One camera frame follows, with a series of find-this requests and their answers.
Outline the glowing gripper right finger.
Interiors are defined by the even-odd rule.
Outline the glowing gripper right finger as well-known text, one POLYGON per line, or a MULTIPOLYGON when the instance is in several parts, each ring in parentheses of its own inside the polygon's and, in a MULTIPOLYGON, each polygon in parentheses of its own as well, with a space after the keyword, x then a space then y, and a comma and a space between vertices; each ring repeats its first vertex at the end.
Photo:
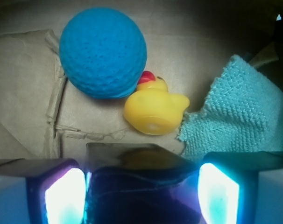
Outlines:
POLYGON ((198 200, 207 224, 283 224, 283 152, 208 153, 198 200))

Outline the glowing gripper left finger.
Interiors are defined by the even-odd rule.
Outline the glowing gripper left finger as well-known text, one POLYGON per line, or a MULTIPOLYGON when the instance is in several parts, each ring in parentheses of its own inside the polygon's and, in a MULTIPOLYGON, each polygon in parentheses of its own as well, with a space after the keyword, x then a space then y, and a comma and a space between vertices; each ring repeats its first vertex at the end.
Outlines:
POLYGON ((0 224, 81 224, 85 195, 75 159, 0 159, 0 224))

